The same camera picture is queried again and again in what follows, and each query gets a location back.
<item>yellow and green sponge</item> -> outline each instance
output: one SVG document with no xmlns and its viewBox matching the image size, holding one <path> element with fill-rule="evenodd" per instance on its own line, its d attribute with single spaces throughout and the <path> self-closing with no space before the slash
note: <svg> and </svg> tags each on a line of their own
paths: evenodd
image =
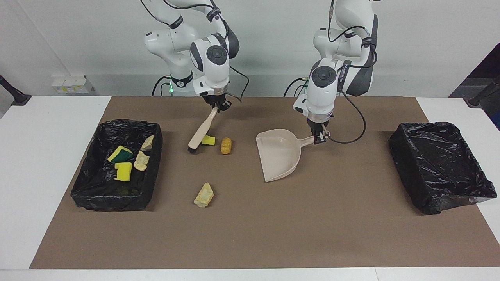
<svg viewBox="0 0 500 281">
<path fill-rule="evenodd" d="M 121 163 L 126 162 L 134 158 L 132 151 L 124 146 L 118 146 L 118 148 L 107 158 L 111 163 Z"/>
</svg>

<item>crumpled plastic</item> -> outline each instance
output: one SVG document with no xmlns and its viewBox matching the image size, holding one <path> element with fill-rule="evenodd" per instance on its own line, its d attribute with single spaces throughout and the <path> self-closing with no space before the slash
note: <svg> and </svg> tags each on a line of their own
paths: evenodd
<svg viewBox="0 0 500 281">
<path fill-rule="evenodd" d="M 130 181 L 118 181 L 115 164 L 107 158 L 118 146 L 137 156 L 147 137 L 154 135 L 145 171 L 132 169 Z M 163 137 L 160 125 L 146 121 L 117 119 L 97 126 L 83 160 L 71 197 L 78 207 L 95 211 L 145 210 L 155 187 L 160 166 Z"/>
<path fill-rule="evenodd" d="M 497 197 L 451 123 L 401 123 L 389 139 L 389 149 L 411 201 L 426 215 Z"/>
</svg>

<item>beige dustpan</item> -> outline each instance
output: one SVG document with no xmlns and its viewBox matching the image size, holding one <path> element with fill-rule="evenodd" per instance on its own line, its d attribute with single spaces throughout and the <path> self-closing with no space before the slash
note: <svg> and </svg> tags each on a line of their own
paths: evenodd
<svg viewBox="0 0 500 281">
<path fill-rule="evenodd" d="M 266 183 L 290 175 L 301 158 L 301 148 L 314 142 L 314 137 L 304 139 L 289 130 L 274 129 L 261 132 L 255 138 L 264 180 Z"/>
</svg>

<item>black stand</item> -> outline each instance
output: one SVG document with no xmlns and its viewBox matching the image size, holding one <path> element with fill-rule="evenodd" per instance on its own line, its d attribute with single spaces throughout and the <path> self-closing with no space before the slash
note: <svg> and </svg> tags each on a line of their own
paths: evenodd
<svg viewBox="0 0 500 281">
<path fill-rule="evenodd" d="M 466 98 L 463 100 L 471 109 L 482 109 L 481 100 L 486 98 L 487 96 L 495 93 L 500 90 L 500 76 L 495 78 L 486 88 L 484 88 L 480 93 L 478 93 L 475 97 Z"/>
<path fill-rule="evenodd" d="M 5 90 L 7 90 L 7 92 L 14 97 L 14 101 L 10 104 L 11 106 L 24 106 L 31 99 L 30 94 L 24 94 L 20 90 L 16 89 L 14 86 L 9 84 L 9 82 L 7 82 L 2 75 L 0 75 L 0 85 L 2 85 Z"/>
</svg>

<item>black plastic bag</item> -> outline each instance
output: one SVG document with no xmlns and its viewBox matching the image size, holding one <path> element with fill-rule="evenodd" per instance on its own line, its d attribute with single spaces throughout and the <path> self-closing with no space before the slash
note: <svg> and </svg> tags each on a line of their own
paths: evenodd
<svg viewBox="0 0 500 281">
<path fill-rule="evenodd" d="M 107 158 L 118 146 L 137 156 L 147 137 L 154 135 L 145 171 L 132 168 L 130 181 L 118 181 L 115 164 Z M 78 207 L 96 211 L 140 211 L 148 205 L 160 166 L 163 137 L 160 125 L 146 121 L 117 119 L 101 123 L 95 130 L 71 197 Z"/>
<path fill-rule="evenodd" d="M 411 201 L 426 215 L 497 197 L 451 123 L 402 123 L 390 137 L 389 148 Z"/>
</svg>

